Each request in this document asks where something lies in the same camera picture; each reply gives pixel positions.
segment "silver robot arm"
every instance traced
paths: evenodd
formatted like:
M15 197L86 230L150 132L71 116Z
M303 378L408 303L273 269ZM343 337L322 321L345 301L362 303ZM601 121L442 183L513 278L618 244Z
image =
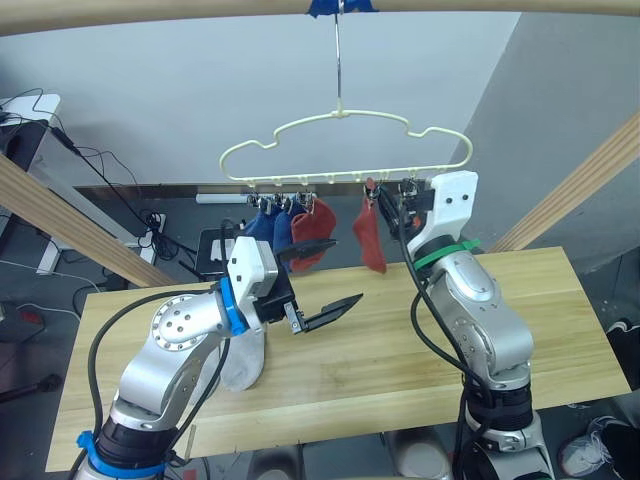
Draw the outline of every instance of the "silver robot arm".
M459 242L471 217L477 181L477 174L468 171L437 175L429 184L405 180L400 193L408 218L399 219L397 228L408 233L407 250L419 275L428 280L431 301L467 366L492 397L488 407L479 399L477 385L479 395L468 395L469 427L477 431L487 420L490 427L465 459L466 477L514 479L533 473L553 479L540 418L531 404L533 337L504 302L495 278L468 251L469 245ZM385 215L388 222L392 217ZM487 472L497 477L487 477Z
M317 253L333 244L298 249L294 245L279 259ZM83 432L78 440L87 456L75 479L151 480L162 475L189 400L199 399L203 385L215 376L204 375L203 365L224 339L247 330L260 332L264 323L284 317L293 333L314 330L339 318L362 297L339 300L307 319L298 310L279 259L267 242L238 237L229 256L228 277L210 291L179 295L158 308L144 346L122 375L99 436L94 439L91 432Z

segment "wooden table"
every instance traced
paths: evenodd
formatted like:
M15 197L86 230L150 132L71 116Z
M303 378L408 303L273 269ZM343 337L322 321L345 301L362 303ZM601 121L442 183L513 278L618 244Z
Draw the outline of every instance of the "wooden table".
M506 301L530 326L535 340L535 408L629 392L604 332L561 248L478 257L498 279ZM454 421L460 374L431 353L409 321L415 294L404 265L386 275L365 268L297 276L293 286L308 314L359 292L364 298L332 325L294 336L286 322L271 325L265 369L241 393L219 389L194 420L191 456L395 430ZM90 295L67 373L47 471L75 459L75 438L90 429L93 413L87 353L99 326L116 310L151 293L176 287ZM147 336L161 301L124 317L104 339L98 376L105 415L127 363ZM442 332L426 309L422 324L440 345ZM184 453L186 439L178 444Z

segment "clothes hanger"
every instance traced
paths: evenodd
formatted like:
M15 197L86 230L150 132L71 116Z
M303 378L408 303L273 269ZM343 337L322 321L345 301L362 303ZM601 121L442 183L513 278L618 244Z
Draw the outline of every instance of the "clothes hanger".
M339 14L342 16L344 14L344 0L338 0L338 10ZM276 128L273 131L273 142L269 144L264 144L259 140L246 140L242 143L234 145L227 150L225 150L222 155L220 155L219 164L220 170L222 173L229 179L236 182L244 182L250 187L255 187L257 183L273 183L276 186L282 186L283 182L290 181L289 183L300 183L304 186L309 185L310 179L324 179L329 184L335 183L336 179L340 177L349 177L349 180L356 181L358 183L362 182L363 177L366 179L368 176L376 176L379 177L380 180L388 180L392 173L398 172L406 172L411 177L415 177L418 173L425 170L451 170L454 168L460 168L469 162L471 155L473 153L473 144L471 140L464 135L463 133L457 132L455 130L450 130L448 128L442 127L428 127L422 132L414 132L411 130L411 122L400 115L395 115L393 113L386 112L376 112L372 110L345 110L342 102L342 68L340 63L340 27L338 22L338 14L334 14L335 18L335 29L336 29L336 58L337 58L337 66L338 66L338 98L337 98L337 108L329 113L324 113L321 115L313 115L311 117L301 118L299 120L295 120L293 122L286 123ZM268 176L257 176L257 177L236 177L231 175L226 166L226 162L228 157L238 150L246 148L250 145L257 145L263 150L271 150L272 148L276 148L280 145L280 134L286 130L289 130L294 127L298 127L300 125L305 125L307 123L317 122L320 120L328 120L328 119L342 119L347 117L378 117L385 118L388 120L393 120L396 122L400 122L404 125L404 133L408 137L412 138L423 138L432 132L444 133L447 135L452 135L460 139L465 146L467 147L467 154L464 159L458 163L453 164L443 164L443 165L425 165L425 166L413 166L413 167L400 167L400 168L383 168L383 169L374 169L374 170L345 170L338 172L322 172L322 173L299 173L293 175L268 175Z

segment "white cable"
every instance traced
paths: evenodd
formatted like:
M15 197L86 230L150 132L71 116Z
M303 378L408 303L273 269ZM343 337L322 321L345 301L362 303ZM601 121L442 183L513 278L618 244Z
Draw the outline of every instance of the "white cable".
M21 263L10 262L8 260L0 260L0 263L6 263L7 265L13 265L14 267L27 268L29 270L35 270L35 271L40 270L39 268L36 268L36 267L30 267L29 265L23 265ZM98 286L88 278L80 277L78 275L71 275L70 273L58 273L58 272L49 272L49 273L51 273L51 275L58 275L59 277L69 277L69 278L76 278L78 280L83 280L88 284L90 284L93 288L95 288L96 292L100 293L100 289L98 288Z
M43 307L41 305L38 305L37 303L23 303L22 305L19 305L16 308L20 310L23 307L36 307L37 309L45 310L47 312L68 313L69 315L73 315L74 317L76 317L76 320L78 320L78 323L80 323L80 317L78 316L78 314L76 314L76 312L72 312L71 310L65 310L63 308Z

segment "floor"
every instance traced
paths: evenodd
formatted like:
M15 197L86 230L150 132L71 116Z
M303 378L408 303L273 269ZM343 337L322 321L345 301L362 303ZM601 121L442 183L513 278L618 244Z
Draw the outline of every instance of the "floor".
M331 197L330 204L337 212L338 226L334 236L340 244L327 252L315 268L338 268L360 264L360 252L351 232L360 199L355 197ZM166 232L177 240L197 247L199 232L205 227L217 226L223 217L251 219L255 211L244 205L197 205L193 199L163 199L135 202L136 208L149 208L168 215ZM118 203L101 202L100 207L132 232L142 230L130 214ZM400 260L397 246L381 226L385 255L389 262ZM0 259L36 266L46 245L46 240L33 228L13 225L0 243ZM68 252L60 261L57 272L79 275L96 283L104 281L102 268ZM159 260L157 266L180 282L196 279L184 270L177 260L189 262L180 256L170 262ZM601 269L581 275L585 291L603 325L607 328L621 317L640 323L638 286L640 279L640 253L634 250ZM87 283L69 277L38 276L33 271L0 264L0 300L17 305L32 302L42 306L71 309L73 293ZM85 289L79 295L84 302ZM64 376L73 345L77 321L69 314L44 312L46 329L29 342L13 346L0 344L0 391L37 382L49 373ZM0 478L62 479L64 473L44 473L49 442L53 430L60 391L41 393L0 404ZM632 404L629 399L604 399L581 408L557 407L540 412L545 438L551 455L555 458L558 448L568 438L581 433L589 420L603 414L624 415L620 405ZM446 448L451 448L453 425L434 427L436 435ZM251 452L194 459L185 469L196 469L198 479L203 479L203 461L211 466L212 478L240 480L246 478ZM393 464L382 435L367 435L331 440L304 446L305 473L309 480L329 480L346 476L383 476L393 473ZM182 472L168 471L169 478L182 478ZM608 467L592 474L590 479L617 478Z

